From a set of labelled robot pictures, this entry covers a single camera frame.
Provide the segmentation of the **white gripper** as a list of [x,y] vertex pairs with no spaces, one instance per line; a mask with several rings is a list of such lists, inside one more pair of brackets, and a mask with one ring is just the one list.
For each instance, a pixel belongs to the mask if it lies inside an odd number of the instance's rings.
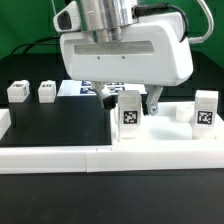
[[62,57],[74,80],[92,81],[92,89],[106,110],[116,107],[105,82],[149,84],[145,86],[144,115],[156,115],[162,86],[176,86],[193,72],[188,39],[183,36],[179,13],[145,16],[122,29],[117,42],[95,43],[84,32],[61,36]]

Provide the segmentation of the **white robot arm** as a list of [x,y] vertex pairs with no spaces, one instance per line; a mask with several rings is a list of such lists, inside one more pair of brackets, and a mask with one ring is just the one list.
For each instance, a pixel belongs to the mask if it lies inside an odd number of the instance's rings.
[[66,71],[74,80],[89,81],[102,106],[115,101],[106,90],[110,82],[142,84],[147,92],[143,113],[158,112],[165,86],[185,82],[193,72],[190,46],[212,34],[214,19],[204,0],[207,32],[190,37],[185,12],[169,3],[141,5],[138,0],[73,0],[53,23],[61,34]]

